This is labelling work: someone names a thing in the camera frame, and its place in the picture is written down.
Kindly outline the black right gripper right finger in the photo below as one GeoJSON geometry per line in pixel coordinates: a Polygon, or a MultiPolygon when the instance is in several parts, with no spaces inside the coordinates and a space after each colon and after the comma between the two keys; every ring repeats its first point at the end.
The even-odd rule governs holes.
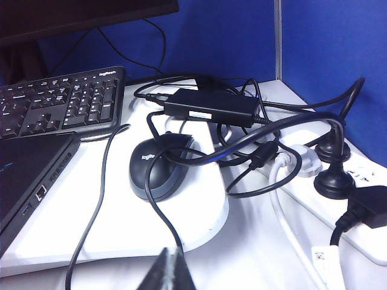
{"type": "Polygon", "coordinates": [[[189,268],[186,264],[184,254],[180,249],[175,252],[174,262],[174,289],[196,290],[189,268]]]}

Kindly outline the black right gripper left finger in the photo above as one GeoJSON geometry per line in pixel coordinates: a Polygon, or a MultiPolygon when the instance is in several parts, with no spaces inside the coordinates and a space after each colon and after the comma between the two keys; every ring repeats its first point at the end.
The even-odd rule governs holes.
{"type": "Polygon", "coordinates": [[[137,287],[138,290],[162,290],[167,289],[169,284],[167,262],[169,251],[163,248],[149,271],[137,287]]]}

